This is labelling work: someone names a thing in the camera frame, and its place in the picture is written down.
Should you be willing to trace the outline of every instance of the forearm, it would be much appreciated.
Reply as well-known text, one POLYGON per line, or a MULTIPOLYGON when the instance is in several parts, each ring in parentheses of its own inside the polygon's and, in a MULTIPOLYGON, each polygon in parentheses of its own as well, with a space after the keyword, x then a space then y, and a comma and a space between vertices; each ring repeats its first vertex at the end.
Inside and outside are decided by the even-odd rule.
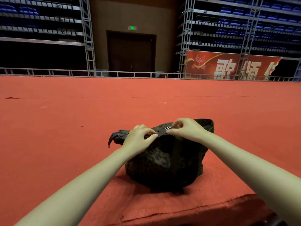
POLYGON ((210 132, 198 142, 215 153, 289 225, 301 225, 300 178, 210 132))
POLYGON ((120 148, 42 202, 17 226, 73 226, 96 201, 107 184, 131 156, 120 148))

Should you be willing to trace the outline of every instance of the hand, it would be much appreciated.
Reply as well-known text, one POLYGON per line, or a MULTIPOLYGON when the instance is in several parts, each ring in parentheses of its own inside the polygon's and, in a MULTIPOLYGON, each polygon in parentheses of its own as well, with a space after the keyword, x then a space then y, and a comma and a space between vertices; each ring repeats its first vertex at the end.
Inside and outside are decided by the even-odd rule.
POLYGON ((158 134, 151 128, 147 128, 144 124, 137 125, 124 140, 122 148, 130 151, 131 156, 134 157, 143 152, 157 137, 158 134))
POLYGON ((177 119, 171 129, 166 131, 170 135, 181 136, 185 139, 200 142, 201 137, 207 132, 195 120, 190 118, 177 119))

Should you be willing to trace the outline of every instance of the door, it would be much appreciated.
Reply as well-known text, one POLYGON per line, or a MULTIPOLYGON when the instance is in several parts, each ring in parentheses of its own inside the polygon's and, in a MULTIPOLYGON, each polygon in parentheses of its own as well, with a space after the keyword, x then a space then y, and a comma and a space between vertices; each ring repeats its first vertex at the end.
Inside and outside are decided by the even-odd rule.
MULTIPOLYGON (((154 72, 156 36, 107 31, 110 71, 154 72)), ((119 73, 120 77, 133 77, 132 73, 119 73)), ((149 74, 135 74, 149 77, 149 74)))

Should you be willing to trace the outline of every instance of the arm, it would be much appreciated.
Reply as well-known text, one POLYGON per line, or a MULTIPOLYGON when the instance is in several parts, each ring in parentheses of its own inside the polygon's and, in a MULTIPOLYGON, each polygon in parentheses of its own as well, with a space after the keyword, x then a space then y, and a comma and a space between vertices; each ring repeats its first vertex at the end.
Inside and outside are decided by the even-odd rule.
POLYGON ((287 224, 301 225, 301 179, 203 129, 178 119, 167 132, 208 147, 287 224))
POLYGON ((118 170, 128 160, 144 151, 157 136, 155 131, 144 125, 136 126, 121 148, 58 190, 16 226, 79 224, 118 170), (144 136, 148 133, 153 135, 145 140, 144 136))

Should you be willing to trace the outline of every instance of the red banner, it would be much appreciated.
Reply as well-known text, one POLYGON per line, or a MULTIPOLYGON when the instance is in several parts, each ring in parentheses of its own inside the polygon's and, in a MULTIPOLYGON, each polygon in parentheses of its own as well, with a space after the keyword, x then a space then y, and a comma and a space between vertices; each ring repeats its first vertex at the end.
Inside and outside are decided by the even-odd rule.
MULTIPOLYGON (((189 51, 186 56, 186 78, 233 79, 240 54, 189 51)), ((250 55, 243 64, 245 80, 265 80, 282 57, 250 55)))

